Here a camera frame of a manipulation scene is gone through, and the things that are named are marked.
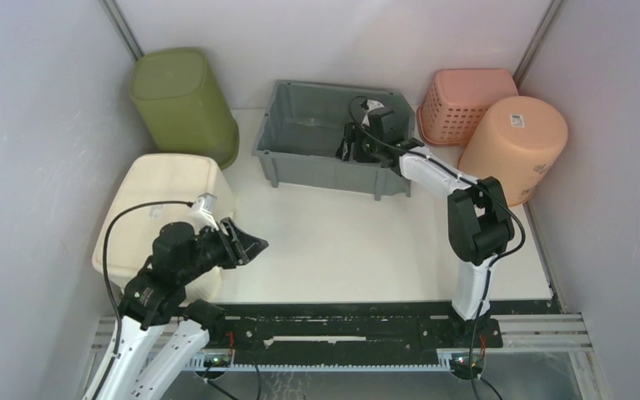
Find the pink perforated plastic basket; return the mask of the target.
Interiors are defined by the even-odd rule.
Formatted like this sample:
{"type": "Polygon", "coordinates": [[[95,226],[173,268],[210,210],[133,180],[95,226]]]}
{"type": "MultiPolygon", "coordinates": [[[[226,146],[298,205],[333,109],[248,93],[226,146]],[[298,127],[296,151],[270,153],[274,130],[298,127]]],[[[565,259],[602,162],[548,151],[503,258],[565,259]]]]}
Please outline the pink perforated plastic basket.
{"type": "Polygon", "coordinates": [[[516,95],[508,70],[441,70],[417,110],[421,138],[433,146],[465,145],[494,103],[516,95]]]}

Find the orange plastic bucket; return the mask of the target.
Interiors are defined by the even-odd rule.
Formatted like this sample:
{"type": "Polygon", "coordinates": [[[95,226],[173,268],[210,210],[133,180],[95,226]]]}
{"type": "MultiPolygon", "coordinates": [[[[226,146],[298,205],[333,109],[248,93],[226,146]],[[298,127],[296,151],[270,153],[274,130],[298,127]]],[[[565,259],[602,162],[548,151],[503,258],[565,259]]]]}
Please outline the orange plastic bucket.
{"type": "Polygon", "coordinates": [[[555,107],[534,97],[507,97],[486,111],[457,168],[499,180],[513,207],[534,194],[567,141],[568,125],[555,107]]]}

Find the grey plastic storage bin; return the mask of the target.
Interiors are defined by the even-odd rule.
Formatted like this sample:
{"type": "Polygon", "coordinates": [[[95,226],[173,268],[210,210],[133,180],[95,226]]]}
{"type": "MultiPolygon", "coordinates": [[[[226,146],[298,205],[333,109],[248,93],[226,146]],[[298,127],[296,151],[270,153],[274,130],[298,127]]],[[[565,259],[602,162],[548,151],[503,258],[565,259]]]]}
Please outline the grey plastic storage bin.
{"type": "Polygon", "coordinates": [[[344,128],[362,118],[364,98],[393,109],[405,137],[413,136],[415,113],[396,90],[277,80],[252,147],[265,178],[277,187],[291,183],[384,196],[411,195],[411,183],[377,162],[336,156],[344,128]]]}

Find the cream perforated plastic basket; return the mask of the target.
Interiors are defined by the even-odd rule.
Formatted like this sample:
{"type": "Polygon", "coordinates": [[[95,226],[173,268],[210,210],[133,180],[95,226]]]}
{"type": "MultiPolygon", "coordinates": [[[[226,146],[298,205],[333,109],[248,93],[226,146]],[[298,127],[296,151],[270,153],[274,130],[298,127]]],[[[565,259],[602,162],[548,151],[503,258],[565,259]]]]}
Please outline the cream perforated plastic basket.
{"type": "Polygon", "coordinates": [[[103,270],[103,244],[109,223],[122,211],[142,203],[114,224],[107,245],[107,273],[119,294],[152,254],[153,240],[169,223],[185,222],[201,227],[189,216],[190,208],[204,193],[217,197],[213,215],[217,221],[234,216],[238,200],[218,164],[209,157],[188,154],[148,154],[134,161],[105,217],[92,253],[92,267],[103,270]]]}

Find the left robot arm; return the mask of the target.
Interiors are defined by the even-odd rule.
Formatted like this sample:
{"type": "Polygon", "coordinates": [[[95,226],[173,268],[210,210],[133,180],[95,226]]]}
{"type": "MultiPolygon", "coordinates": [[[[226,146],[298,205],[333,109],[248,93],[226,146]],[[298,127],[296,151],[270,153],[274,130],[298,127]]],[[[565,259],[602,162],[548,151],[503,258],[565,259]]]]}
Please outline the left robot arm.
{"type": "Polygon", "coordinates": [[[162,227],[124,289],[106,355],[84,398],[161,398],[195,353],[221,345],[228,334],[219,306],[203,299],[182,305],[186,286],[214,268],[247,265],[267,247],[229,217],[199,230],[187,222],[162,227]]]}

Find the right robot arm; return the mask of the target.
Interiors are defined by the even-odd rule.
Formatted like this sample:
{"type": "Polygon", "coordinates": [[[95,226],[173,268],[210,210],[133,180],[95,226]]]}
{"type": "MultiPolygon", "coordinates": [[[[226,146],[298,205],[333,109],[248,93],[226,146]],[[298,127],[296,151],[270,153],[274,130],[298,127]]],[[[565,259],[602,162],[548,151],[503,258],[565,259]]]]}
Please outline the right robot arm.
{"type": "Polygon", "coordinates": [[[344,162],[376,163],[436,196],[445,196],[448,241],[462,262],[452,307],[458,318],[448,324],[448,335],[460,347],[478,340],[477,320],[488,309],[490,272],[507,255],[518,220],[508,208],[501,183],[495,177],[476,178],[446,164],[422,142],[405,137],[395,112],[380,102],[348,107],[336,157],[344,162]]]}

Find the green perforated waste bin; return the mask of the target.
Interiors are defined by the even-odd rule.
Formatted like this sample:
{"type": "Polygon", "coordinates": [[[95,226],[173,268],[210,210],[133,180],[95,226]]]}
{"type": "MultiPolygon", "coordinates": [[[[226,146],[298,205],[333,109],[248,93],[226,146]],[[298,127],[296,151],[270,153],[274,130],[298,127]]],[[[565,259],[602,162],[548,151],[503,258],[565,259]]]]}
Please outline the green perforated waste bin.
{"type": "Polygon", "coordinates": [[[221,169],[236,161],[238,123],[202,49],[146,54],[133,69],[129,93],[160,152],[208,157],[221,169]]]}

